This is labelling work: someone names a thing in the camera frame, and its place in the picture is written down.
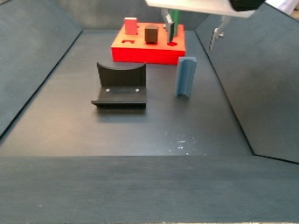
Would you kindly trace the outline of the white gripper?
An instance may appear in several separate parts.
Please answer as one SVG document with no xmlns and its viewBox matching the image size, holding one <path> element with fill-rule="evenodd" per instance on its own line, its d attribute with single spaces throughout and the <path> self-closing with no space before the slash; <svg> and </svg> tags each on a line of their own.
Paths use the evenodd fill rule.
<svg viewBox="0 0 299 224">
<path fill-rule="evenodd" d="M 229 0 L 145 0 L 145 3 L 148 6 L 161 8 L 167 44 L 173 41 L 173 21 L 168 9 L 221 15 L 220 25 L 212 31 L 209 50 L 213 49 L 216 40 L 224 37 L 224 28 L 229 24 L 231 17 L 248 18 L 255 13 L 252 10 L 235 11 Z"/>
</svg>

